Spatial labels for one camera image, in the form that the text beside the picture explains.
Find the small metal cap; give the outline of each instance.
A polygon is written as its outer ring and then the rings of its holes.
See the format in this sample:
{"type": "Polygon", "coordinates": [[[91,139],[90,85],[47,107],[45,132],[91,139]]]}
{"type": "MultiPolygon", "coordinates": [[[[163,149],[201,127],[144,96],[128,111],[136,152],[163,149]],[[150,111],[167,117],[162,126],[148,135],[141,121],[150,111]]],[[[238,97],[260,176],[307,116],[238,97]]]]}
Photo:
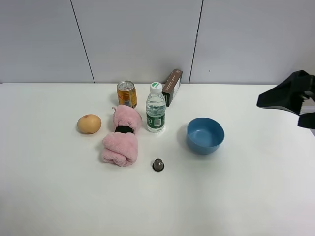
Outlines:
{"type": "Polygon", "coordinates": [[[160,172],[164,169],[164,163],[161,159],[156,159],[152,165],[153,170],[160,172]]]}

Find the bowl rim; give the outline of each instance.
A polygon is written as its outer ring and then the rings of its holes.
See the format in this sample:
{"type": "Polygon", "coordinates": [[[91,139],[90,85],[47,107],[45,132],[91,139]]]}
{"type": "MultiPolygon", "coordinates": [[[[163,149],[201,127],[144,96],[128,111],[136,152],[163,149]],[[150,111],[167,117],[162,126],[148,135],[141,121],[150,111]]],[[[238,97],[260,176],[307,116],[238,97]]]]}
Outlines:
{"type": "Polygon", "coordinates": [[[196,144],[196,145],[198,145],[198,146],[200,146],[200,147],[202,147],[202,148],[214,148],[214,147],[216,147],[216,146],[219,146],[219,145],[224,141],[224,139],[225,139],[225,131],[224,131],[222,125],[220,125],[220,124],[219,124],[218,122],[216,122],[214,119],[210,119],[210,118],[207,118],[207,117],[199,117],[199,118],[195,118],[195,119],[191,120],[191,121],[188,123],[188,125],[187,125],[186,134],[187,134],[187,136],[189,137],[189,139],[190,139],[194,144],[196,144]],[[220,128],[222,129],[222,131],[223,131],[223,138],[222,138],[222,141],[221,141],[220,143],[218,143],[217,145],[215,145],[215,146],[203,146],[203,145],[200,145],[200,144],[196,143],[196,142],[190,137],[190,135],[189,135],[189,133],[188,133],[188,127],[189,127],[189,125],[190,125],[193,121],[195,121],[195,120],[197,120],[197,119],[208,119],[208,120],[211,120],[211,121],[214,121],[215,123],[217,123],[217,124],[219,125],[219,127],[220,127],[220,128]]]}

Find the potato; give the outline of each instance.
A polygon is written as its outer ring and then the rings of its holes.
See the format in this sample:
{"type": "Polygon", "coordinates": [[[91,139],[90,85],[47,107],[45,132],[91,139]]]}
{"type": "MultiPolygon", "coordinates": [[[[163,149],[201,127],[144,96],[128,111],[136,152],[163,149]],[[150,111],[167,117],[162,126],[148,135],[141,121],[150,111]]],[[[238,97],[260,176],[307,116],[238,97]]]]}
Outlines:
{"type": "Polygon", "coordinates": [[[81,133],[93,134],[100,129],[102,121],[98,116],[89,114],[81,117],[77,125],[81,133]]]}

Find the gray wall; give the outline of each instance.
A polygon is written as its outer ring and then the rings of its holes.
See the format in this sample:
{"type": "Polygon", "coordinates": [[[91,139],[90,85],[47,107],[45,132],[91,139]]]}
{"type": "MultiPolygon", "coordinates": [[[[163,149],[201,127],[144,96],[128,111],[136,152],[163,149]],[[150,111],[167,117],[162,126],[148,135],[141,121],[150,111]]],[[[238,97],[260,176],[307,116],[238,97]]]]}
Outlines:
{"type": "Polygon", "coordinates": [[[315,74],[314,0],[72,4],[0,2],[0,83],[163,82],[174,68],[184,83],[277,84],[295,70],[315,74]]]}

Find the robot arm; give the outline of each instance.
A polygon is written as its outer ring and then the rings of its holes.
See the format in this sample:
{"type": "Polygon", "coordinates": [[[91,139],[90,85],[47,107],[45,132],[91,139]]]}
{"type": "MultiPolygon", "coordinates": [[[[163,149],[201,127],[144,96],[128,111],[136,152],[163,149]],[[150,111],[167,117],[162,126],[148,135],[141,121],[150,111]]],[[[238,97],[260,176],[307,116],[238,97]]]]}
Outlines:
{"type": "Polygon", "coordinates": [[[304,100],[315,101],[315,76],[304,70],[293,72],[275,88],[258,97],[257,106],[280,109],[300,116],[298,126],[315,129],[315,112],[300,114],[304,100]]]}

